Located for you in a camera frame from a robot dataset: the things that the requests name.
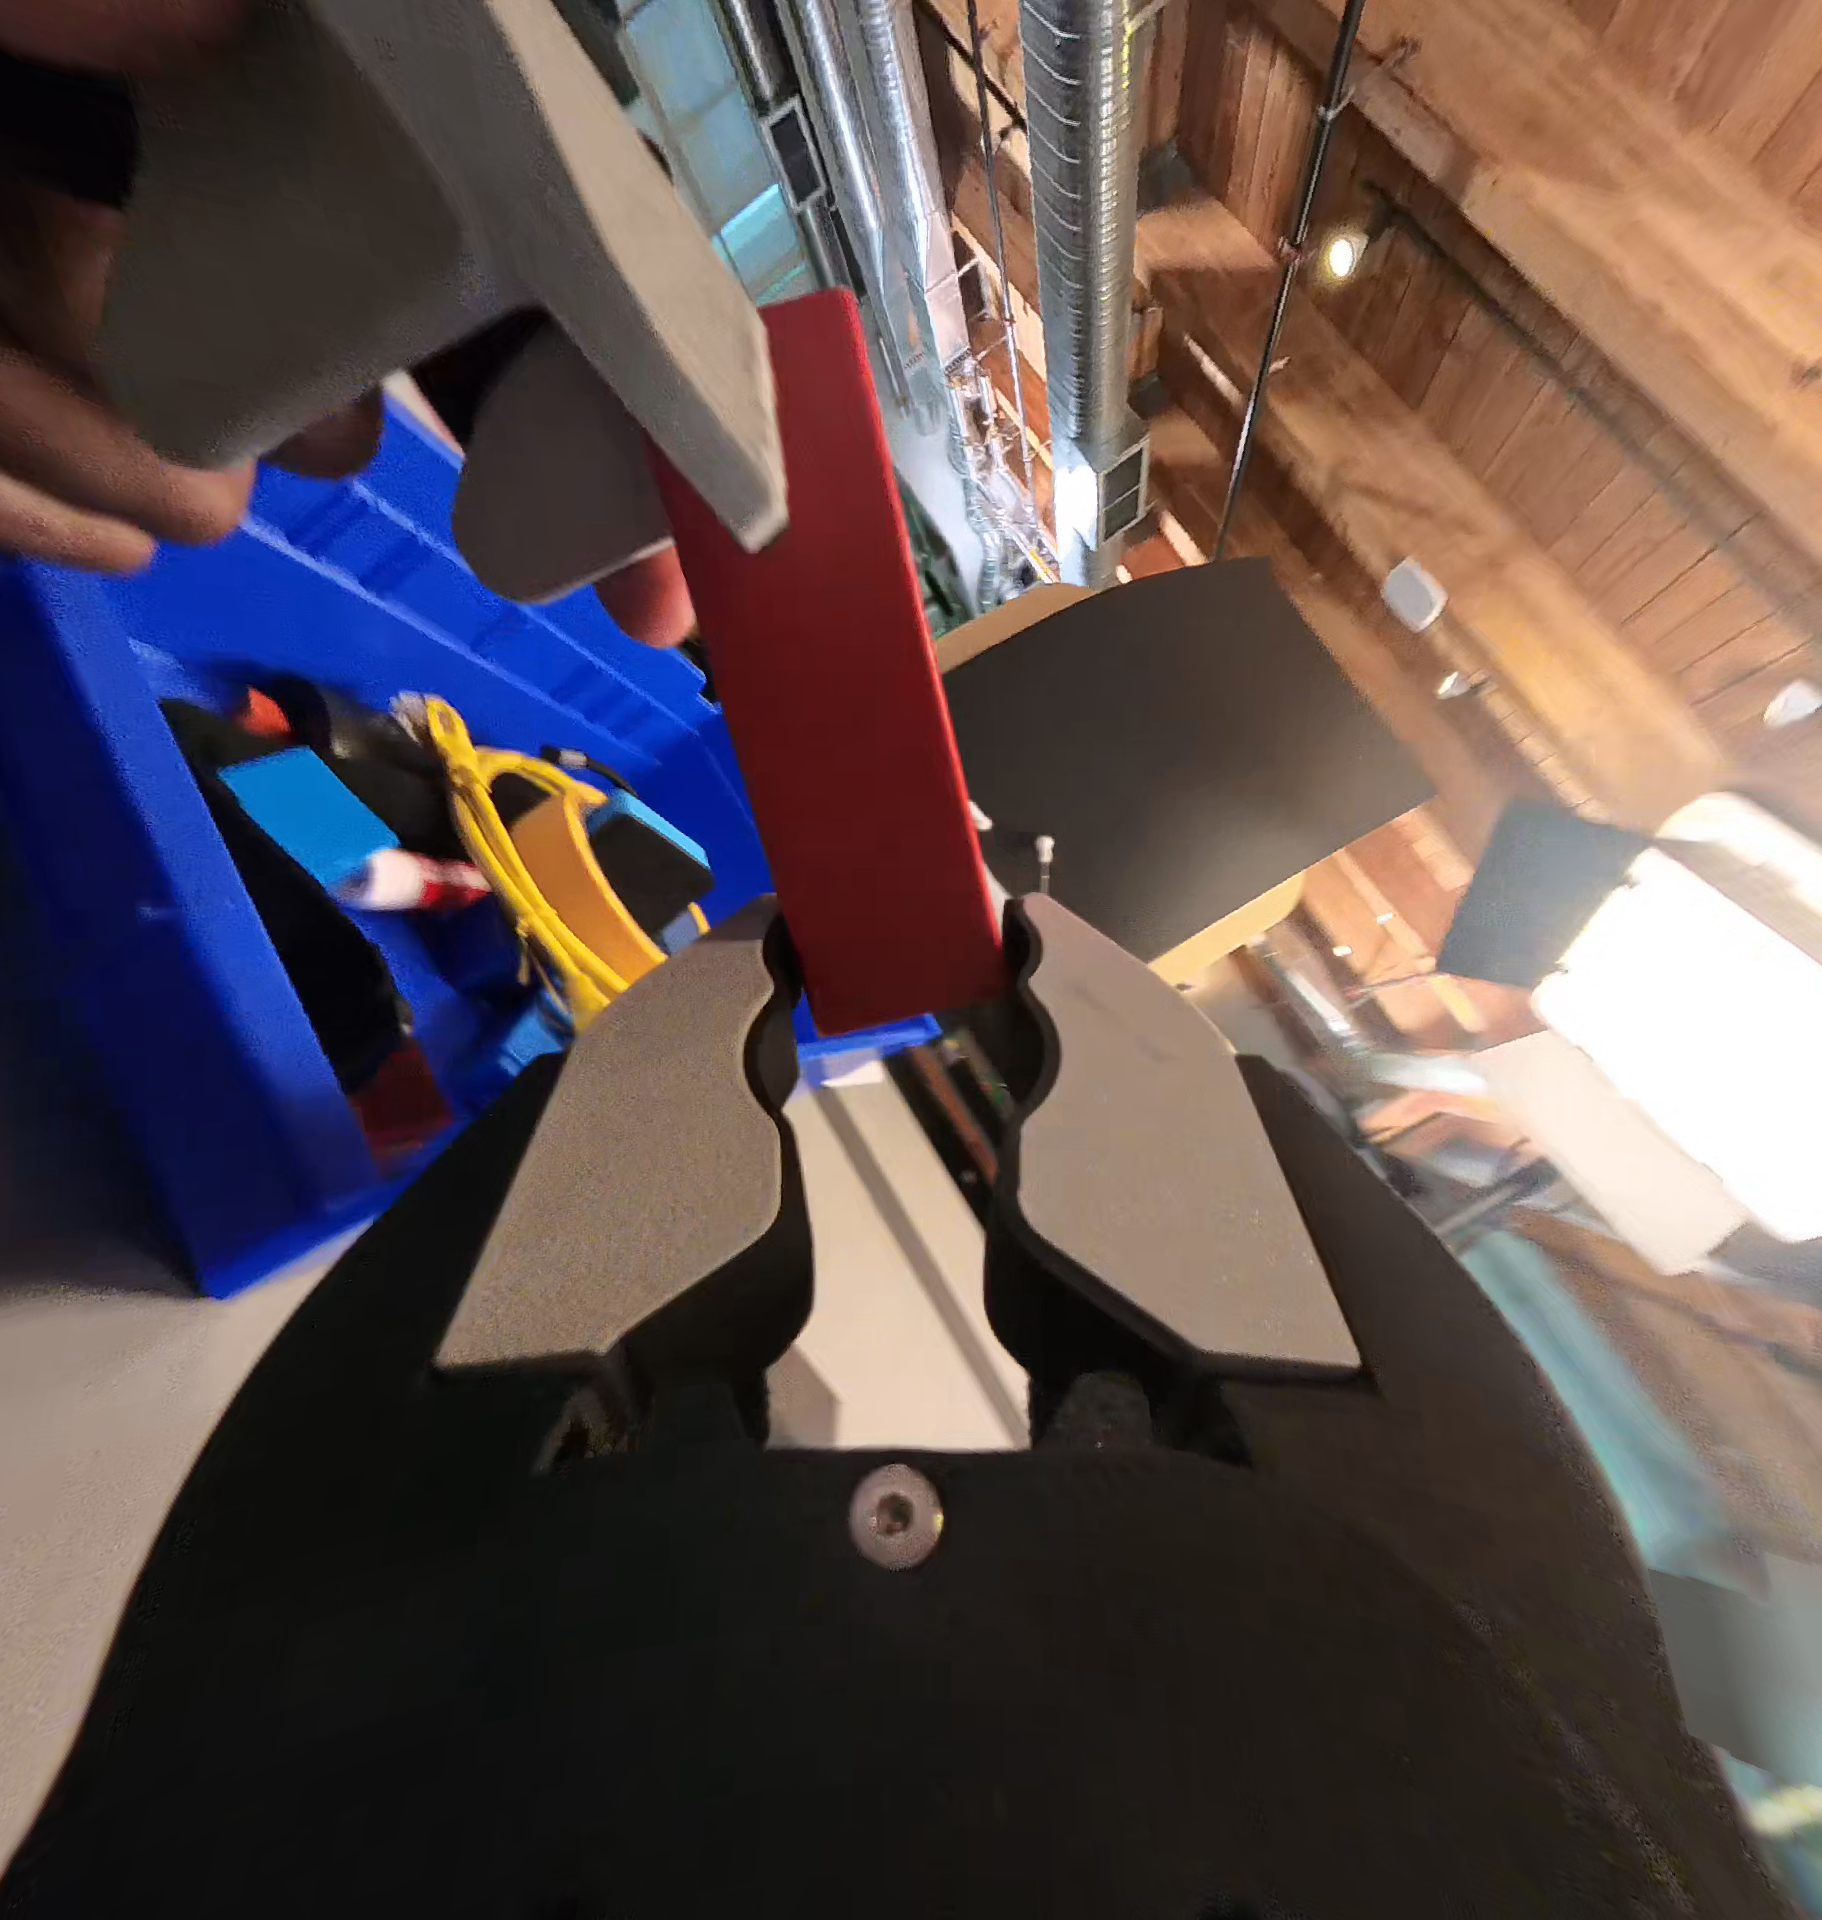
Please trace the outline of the yellow tape roll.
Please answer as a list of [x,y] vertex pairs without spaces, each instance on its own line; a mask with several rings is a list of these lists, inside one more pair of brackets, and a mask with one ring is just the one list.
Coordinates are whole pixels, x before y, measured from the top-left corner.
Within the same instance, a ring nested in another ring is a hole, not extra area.
[[625,981],[651,972],[667,955],[637,926],[618,907],[609,880],[601,875],[585,813],[601,803],[604,791],[577,776],[564,776],[541,803],[516,815],[513,850],[521,854],[541,903],[559,920],[559,926],[612,967]]

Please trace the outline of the blue plastic bin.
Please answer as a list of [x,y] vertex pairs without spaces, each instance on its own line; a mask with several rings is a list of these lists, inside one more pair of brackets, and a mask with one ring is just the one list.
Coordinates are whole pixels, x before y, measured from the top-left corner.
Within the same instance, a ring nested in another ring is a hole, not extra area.
[[701,671],[618,633],[593,589],[554,608],[495,595],[447,541],[453,494],[458,458],[392,407],[363,476],[261,468],[228,541],[129,579],[0,554],[0,815],[28,963],[215,1296],[383,1209],[555,1034],[495,903],[357,913],[451,1109],[425,1142],[376,1147],[161,700],[228,711],[276,675],[371,711],[437,694],[479,746],[577,750],[629,776],[706,850],[706,920],[772,884]]

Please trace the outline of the metal ventilation duct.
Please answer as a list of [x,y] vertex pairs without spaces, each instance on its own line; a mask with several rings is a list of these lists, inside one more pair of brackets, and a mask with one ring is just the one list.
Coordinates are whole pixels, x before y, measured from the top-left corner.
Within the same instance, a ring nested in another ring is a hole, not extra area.
[[1145,516],[1134,415],[1140,2],[1018,2],[1061,579],[1113,589]]

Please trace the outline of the person's left hand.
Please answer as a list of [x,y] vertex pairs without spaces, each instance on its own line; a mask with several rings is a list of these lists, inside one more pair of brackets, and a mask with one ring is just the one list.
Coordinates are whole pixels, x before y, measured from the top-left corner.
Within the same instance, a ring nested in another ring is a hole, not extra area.
[[386,401],[315,416],[228,468],[167,462],[107,401],[91,345],[121,240],[133,135],[61,110],[0,117],[0,552],[99,577],[141,571],[161,545],[219,545],[255,472],[341,481],[378,455]]

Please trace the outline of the black foam board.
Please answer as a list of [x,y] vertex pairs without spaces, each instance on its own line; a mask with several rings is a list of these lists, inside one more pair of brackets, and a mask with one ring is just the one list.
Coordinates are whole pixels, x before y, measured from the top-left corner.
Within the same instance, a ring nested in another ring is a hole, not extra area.
[[934,644],[986,863],[1184,984],[1431,799],[1272,558],[1031,589]]

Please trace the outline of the white red glue stick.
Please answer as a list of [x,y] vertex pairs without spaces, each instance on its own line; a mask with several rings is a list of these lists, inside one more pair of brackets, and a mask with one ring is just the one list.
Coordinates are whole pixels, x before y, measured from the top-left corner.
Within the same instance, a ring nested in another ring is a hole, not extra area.
[[487,903],[495,884],[468,858],[378,849],[329,892],[363,913],[453,913]]

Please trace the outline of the blue whiteboard eraser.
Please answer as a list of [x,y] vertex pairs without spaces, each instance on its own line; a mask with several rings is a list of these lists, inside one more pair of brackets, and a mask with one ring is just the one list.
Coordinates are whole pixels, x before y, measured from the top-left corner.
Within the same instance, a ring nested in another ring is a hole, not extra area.
[[683,828],[637,791],[612,791],[585,813],[585,830],[601,875],[642,933],[662,945],[679,922],[696,926],[696,909],[713,892],[713,871]]

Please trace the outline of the red wooden block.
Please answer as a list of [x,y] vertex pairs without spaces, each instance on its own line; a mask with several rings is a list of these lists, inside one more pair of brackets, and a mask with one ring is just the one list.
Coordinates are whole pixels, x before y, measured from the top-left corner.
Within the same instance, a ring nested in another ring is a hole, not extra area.
[[1011,991],[851,290],[760,310],[788,524],[746,552],[658,458],[709,683],[825,1037]]

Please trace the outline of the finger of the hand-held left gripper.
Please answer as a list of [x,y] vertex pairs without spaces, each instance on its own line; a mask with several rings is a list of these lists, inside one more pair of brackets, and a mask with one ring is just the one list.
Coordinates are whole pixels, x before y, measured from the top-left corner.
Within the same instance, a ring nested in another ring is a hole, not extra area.
[[676,549],[637,416],[559,323],[537,323],[479,407],[453,545],[513,602],[555,602]]
[[751,552],[788,520],[754,301],[555,2],[248,2],[137,84],[99,384],[228,468],[537,307]]

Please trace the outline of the thin metal conduit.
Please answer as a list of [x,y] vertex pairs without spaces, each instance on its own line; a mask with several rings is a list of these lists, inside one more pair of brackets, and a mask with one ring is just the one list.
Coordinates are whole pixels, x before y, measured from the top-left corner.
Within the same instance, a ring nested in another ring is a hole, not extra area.
[[1335,138],[1337,117],[1352,101],[1349,76],[1352,76],[1357,31],[1365,21],[1365,9],[1369,2],[1344,2],[1343,21],[1337,21],[1335,46],[1328,46],[1327,84],[1323,84],[1323,96],[1314,108],[1314,123],[1308,123],[1308,138],[1306,138],[1306,163],[1299,172],[1289,230],[1278,240],[1278,264],[1281,264],[1278,290],[1273,290],[1266,334],[1260,345],[1260,365],[1253,365],[1253,377],[1251,377],[1251,389],[1248,389],[1248,401],[1239,415],[1227,494],[1223,494],[1223,510],[1220,510],[1215,541],[1210,541],[1210,564],[1227,558],[1227,541],[1235,527],[1239,498],[1243,498],[1251,465],[1253,465],[1260,426],[1266,415],[1266,397],[1272,397],[1272,384],[1273,384],[1273,365],[1278,365],[1278,349],[1281,349],[1281,323],[1286,323],[1294,285],[1299,285],[1299,271],[1306,261],[1314,205],[1318,205],[1323,172],[1328,163],[1328,138]]

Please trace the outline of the silver insulated pipe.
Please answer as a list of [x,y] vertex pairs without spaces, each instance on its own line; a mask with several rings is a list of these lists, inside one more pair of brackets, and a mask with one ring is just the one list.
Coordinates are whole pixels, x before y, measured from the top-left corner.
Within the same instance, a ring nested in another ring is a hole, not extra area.
[[959,511],[993,531],[986,377],[971,345],[961,268],[944,198],[910,2],[783,2],[829,180],[856,248],[886,389],[934,432]]

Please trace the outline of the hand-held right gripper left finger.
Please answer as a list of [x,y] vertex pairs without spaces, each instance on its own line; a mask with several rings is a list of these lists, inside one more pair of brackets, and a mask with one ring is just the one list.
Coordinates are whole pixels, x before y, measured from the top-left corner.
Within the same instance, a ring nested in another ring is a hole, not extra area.
[[813,1313],[793,1123],[796,955],[754,897],[629,992],[564,1056],[464,1294],[447,1377],[589,1382],[612,1427],[679,1389],[730,1389],[771,1436],[771,1377]]

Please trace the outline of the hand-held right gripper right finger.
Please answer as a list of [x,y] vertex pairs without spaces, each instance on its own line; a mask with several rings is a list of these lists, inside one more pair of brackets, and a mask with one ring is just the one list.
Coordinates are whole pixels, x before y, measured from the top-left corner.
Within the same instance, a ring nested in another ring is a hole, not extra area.
[[1001,930],[1015,1112],[986,1313],[1027,1373],[1031,1444],[1077,1422],[1189,1444],[1220,1382],[1357,1382],[1235,1045],[1059,897],[1011,897]]

